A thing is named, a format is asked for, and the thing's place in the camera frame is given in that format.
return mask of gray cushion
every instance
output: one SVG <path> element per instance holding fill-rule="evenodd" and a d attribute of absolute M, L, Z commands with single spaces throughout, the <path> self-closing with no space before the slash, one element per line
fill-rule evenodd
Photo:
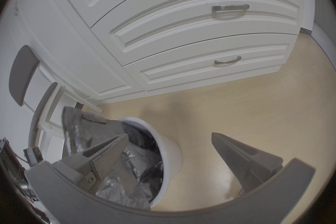
<path fill-rule="evenodd" d="M 9 75 L 9 92 L 19 106 L 23 105 L 28 85 L 39 63 L 39 59 L 27 45 L 15 57 Z"/>

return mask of silver handle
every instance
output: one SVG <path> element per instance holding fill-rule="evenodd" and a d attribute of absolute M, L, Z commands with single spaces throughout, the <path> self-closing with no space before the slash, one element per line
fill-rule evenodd
<path fill-rule="evenodd" d="M 237 59 L 232 60 L 232 61 L 219 62 L 219 61 L 215 60 L 215 64 L 229 64 L 229 63 L 238 62 L 238 61 L 240 61 L 241 59 L 242 59 L 241 56 L 238 56 Z"/>
<path fill-rule="evenodd" d="M 222 11 L 222 10 L 246 10 L 249 9 L 250 6 L 248 4 L 244 5 L 230 5 L 230 6 L 213 6 L 212 9 L 214 11 Z"/>

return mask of chair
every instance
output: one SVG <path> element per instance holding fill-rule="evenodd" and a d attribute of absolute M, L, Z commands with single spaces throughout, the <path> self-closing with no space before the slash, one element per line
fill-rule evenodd
<path fill-rule="evenodd" d="M 37 69 L 45 73 L 39 59 L 31 48 L 24 45 L 17 53 L 9 75 L 9 92 L 19 106 L 22 106 L 24 103 L 27 104 L 25 102 L 26 92 Z M 39 146 L 44 158 L 52 136 L 63 140 L 65 139 L 63 127 L 51 120 L 57 104 L 64 95 L 80 104 L 86 105 L 98 113 L 102 113 L 99 107 L 89 103 L 77 94 L 70 92 L 61 84 L 53 82 L 40 99 L 36 109 L 27 105 L 34 112 L 29 131 L 28 147 Z"/>

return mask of gray garbage bag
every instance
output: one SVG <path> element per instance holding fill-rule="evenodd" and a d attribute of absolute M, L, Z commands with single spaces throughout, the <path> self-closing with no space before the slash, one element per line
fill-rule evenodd
<path fill-rule="evenodd" d="M 128 134 L 130 143 L 96 195 L 121 205 L 150 209 L 150 201 L 157 196 L 163 180 L 162 158 L 150 133 L 73 107 L 63 109 L 62 123 L 63 158 L 112 136 Z"/>

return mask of wooden floor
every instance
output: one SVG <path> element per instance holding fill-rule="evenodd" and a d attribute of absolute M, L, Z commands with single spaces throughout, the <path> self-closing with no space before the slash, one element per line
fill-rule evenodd
<path fill-rule="evenodd" d="M 293 222 L 324 188 L 336 164 L 336 72 L 308 35 L 300 34 L 278 73 L 100 106 L 108 119 L 138 117 L 174 140 L 183 167 L 155 211 L 184 211 L 237 197 L 241 186 L 211 144 L 211 133 L 297 157 L 316 168 Z"/>

